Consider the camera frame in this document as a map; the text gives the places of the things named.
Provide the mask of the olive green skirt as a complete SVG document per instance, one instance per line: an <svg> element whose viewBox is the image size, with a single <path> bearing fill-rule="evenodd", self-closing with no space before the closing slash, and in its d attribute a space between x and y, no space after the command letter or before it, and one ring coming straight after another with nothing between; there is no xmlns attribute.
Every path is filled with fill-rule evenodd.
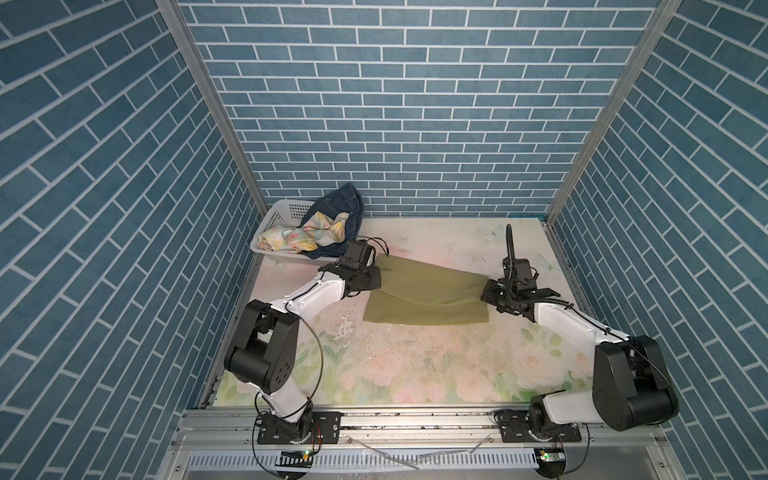
<svg viewBox="0 0 768 480"><path fill-rule="evenodd" d="M370 293L363 320L415 326L484 324L488 278L397 256L377 260L381 286Z"/></svg>

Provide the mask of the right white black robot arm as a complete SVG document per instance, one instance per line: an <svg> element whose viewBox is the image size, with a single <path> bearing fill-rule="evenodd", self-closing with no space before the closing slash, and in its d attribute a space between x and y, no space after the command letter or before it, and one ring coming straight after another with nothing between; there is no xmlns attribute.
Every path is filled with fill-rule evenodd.
<svg viewBox="0 0 768 480"><path fill-rule="evenodd" d="M503 276L487 282L482 300L501 313L522 315L565 337L591 363L589 391L559 391L533 397L526 424L530 435L549 441L564 428L603 424L615 431L658 425L678 415L679 401L658 343L598 322L537 286L526 259L508 253Z"/></svg>

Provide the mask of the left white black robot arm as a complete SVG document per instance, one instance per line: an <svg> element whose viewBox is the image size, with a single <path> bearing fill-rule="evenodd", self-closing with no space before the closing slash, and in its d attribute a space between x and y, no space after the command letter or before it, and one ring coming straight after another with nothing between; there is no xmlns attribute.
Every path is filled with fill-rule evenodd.
<svg viewBox="0 0 768 480"><path fill-rule="evenodd" d="M381 287L376 250L353 240L334 263L318 269L306 285L271 302L250 301L243 310L223 359L226 371L257 388L269 406L261 424L298 442L313 429L312 400L291 378L300 327L326 307Z"/></svg>

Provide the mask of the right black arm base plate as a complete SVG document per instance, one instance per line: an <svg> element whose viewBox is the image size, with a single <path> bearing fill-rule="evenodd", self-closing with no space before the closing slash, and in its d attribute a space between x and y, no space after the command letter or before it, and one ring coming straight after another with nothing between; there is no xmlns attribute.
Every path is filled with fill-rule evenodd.
<svg viewBox="0 0 768 480"><path fill-rule="evenodd" d="M495 411L492 419L504 443L577 443L582 440L576 424L554 423L541 410L531 413L502 409Z"/></svg>

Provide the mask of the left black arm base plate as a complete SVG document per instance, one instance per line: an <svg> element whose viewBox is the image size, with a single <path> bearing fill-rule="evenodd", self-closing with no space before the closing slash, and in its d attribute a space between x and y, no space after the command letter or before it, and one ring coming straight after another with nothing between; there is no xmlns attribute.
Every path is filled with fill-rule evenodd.
<svg viewBox="0 0 768 480"><path fill-rule="evenodd" d="M341 413L306 410L295 422L265 413L257 422L256 437L259 445L289 445L315 443L337 444L341 427Z"/></svg>

